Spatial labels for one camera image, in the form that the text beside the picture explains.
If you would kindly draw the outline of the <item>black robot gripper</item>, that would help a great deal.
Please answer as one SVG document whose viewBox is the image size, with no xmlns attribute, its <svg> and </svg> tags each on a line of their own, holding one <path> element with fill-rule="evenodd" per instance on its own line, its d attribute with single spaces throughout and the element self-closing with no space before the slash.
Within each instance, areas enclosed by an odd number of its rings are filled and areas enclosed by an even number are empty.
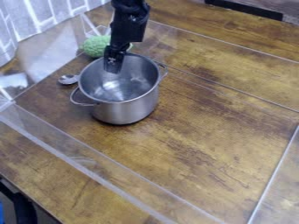
<svg viewBox="0 0 299 224">
<path fill-rule="evenodd" d="M 103 51 L 103 70 L 117 74 L 121 70 L 125 49 L 132 42 L 141 42 L 150 6 L 145 0 L 111 0 L 114 9 L 110 23 L 110 40 Z"/>
</svg>

